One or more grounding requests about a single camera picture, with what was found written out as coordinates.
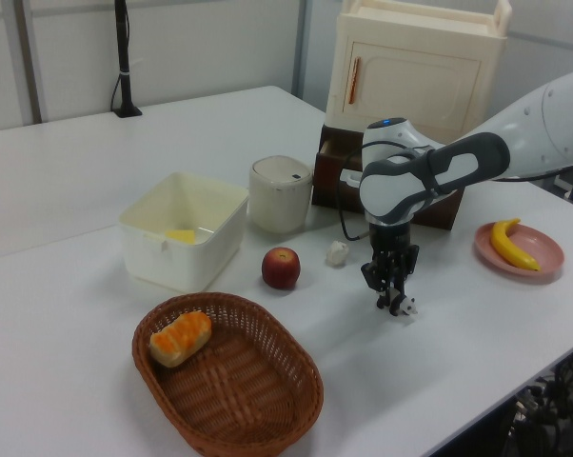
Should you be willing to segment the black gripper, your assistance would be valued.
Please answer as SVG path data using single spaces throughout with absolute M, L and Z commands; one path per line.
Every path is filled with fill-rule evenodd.
M 405 280 L 413 273 L 419 247 L 410 242 L 410 224 L 369 225 L 372 260 L 362 265 L 367 285 L 377 292 L 376 307 L 389 308 L 393 316 L 401 313 L 405 299 Z

